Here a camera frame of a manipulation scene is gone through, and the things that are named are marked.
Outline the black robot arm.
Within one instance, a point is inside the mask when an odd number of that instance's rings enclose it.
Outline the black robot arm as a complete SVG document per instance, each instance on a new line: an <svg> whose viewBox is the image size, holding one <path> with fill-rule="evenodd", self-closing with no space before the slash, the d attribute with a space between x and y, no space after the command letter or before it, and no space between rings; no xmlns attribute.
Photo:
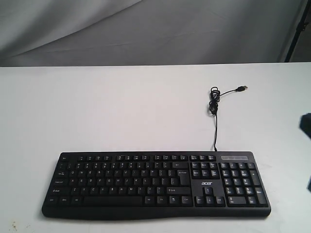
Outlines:
<svg viewBox="0 0 311 233"><path fill-rule="evenodd" d="M299 128L309 139L311 139L311 113L301 116Z"/></svg>

